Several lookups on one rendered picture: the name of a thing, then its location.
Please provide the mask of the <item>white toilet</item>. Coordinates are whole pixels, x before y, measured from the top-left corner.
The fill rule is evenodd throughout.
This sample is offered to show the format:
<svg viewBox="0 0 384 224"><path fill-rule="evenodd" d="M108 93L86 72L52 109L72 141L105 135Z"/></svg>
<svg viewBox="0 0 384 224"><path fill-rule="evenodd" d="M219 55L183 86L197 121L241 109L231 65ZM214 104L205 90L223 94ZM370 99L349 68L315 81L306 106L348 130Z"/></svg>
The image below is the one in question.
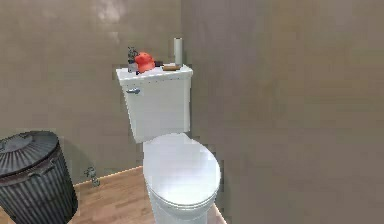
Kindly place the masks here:
<svg viewBox="0 0 384 224"><path fill-rule="evenodd" d="M133 138L142 145L155 224L208 224L221 170L214 154L188 135L193 70L116 73Z"/></svg>

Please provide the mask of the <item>white paper roll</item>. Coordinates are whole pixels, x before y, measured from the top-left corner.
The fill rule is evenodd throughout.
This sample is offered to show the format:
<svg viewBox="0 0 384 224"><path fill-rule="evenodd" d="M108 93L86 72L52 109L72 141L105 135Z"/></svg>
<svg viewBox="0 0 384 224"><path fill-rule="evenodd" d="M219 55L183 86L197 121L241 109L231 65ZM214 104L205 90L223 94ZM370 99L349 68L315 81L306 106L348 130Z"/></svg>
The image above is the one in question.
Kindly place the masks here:
<svg viewBox="0 0 384 224"><path fill-rule="evenodd" d="M183 65L183 39L174 39L174 59L177 66Z"/></svg>

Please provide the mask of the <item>red round object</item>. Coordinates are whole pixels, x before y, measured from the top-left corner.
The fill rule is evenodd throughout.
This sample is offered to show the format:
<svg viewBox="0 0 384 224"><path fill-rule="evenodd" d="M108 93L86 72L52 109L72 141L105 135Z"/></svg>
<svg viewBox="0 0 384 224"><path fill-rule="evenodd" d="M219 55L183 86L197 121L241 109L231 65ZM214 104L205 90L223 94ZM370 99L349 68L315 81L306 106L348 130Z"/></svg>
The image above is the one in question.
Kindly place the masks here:
<svg viewBox="0 0 384 224"><path fill-rule="evenodd" d="M137 63L138 71L140 73L144 73L155 68L153 57L146 52L140 52L135 57L135 62Z"/></svg>

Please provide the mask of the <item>grey spray bottle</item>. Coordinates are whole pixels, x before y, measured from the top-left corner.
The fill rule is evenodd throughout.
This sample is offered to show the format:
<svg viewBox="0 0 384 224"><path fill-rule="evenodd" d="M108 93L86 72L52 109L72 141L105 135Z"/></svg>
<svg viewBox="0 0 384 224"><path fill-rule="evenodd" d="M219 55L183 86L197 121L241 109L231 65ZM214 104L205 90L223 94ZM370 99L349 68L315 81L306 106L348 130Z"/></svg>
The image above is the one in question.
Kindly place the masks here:
<svg viewBox="0 0 384 224"><path fill-rule="evenodd" d="M138 66L135 61L135 57L138 55L137 50L134 47L128 48L128 71L138 73Z"/></svg>

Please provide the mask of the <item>dark grey ribbed bin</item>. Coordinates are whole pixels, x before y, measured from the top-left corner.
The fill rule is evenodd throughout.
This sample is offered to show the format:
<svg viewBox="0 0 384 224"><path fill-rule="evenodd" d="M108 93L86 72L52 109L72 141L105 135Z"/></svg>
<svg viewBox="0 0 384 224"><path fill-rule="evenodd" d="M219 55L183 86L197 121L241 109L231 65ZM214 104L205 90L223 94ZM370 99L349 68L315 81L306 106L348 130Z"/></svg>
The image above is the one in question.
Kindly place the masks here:
<svg viewBox="0 0 384 224"><path fill-rule="evenodd" d="M37 130L0 140L0 208L15 224L67 224L78 208L58 136Z"/></svg>

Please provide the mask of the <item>grey wall valve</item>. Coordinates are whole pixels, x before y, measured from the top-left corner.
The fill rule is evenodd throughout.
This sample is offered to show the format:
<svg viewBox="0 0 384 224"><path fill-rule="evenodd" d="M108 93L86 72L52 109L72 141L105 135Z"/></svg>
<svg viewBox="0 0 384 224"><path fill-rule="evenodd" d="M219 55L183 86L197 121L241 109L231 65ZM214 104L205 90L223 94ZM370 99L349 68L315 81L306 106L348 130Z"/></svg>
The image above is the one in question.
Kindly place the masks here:
<svg viewBox="0 0 384 224"><path fill-rule="evenodd" d="M84 174L87 176L87 177L90 177L91 178L91 182L92 182L92 185L94 187L97 187L100 185L100 181L98 180L97 178L97 175L96 175L96 169L94 167L88 167L85 171L84 171Z"/></svg>

